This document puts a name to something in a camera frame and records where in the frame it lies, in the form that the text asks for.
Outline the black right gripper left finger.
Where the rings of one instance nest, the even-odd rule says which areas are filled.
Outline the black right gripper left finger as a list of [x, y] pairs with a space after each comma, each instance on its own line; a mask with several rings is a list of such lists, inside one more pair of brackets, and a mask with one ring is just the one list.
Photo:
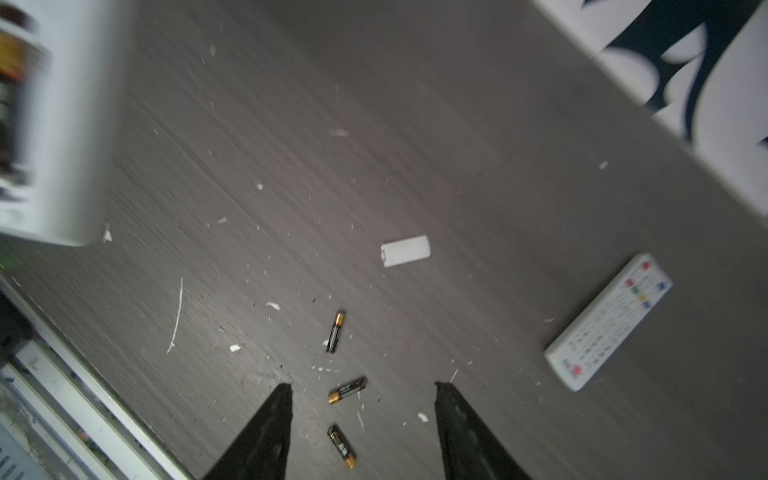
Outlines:
[[284, 479], [292, 408], [291, 385], [278, 384], [204, 479]]

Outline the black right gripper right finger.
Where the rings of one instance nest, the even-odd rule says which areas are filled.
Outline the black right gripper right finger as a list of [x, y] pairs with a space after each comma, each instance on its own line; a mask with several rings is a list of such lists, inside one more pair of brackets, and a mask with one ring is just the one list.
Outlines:
[[435, 415], [445, 478], [525, 479], [512, 458], [460, 391], [436, 382]]

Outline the white battery cover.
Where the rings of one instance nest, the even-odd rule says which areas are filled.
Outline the white battery cover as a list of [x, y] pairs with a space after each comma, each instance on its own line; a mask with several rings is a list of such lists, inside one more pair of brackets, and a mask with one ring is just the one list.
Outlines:
[[431, 245], [427, 235], [384, 243], [380, 248], [381, 259], [385, 268], [429, 258]]

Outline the white remote control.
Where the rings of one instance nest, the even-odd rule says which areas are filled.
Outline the white remote control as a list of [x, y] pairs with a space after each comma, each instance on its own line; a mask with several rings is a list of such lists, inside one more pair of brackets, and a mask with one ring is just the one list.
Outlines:
[[2, 233], [63, 246], [101, 239], [138, 10], [136, 1], [2, 2], [1, 33], [26, 44]]

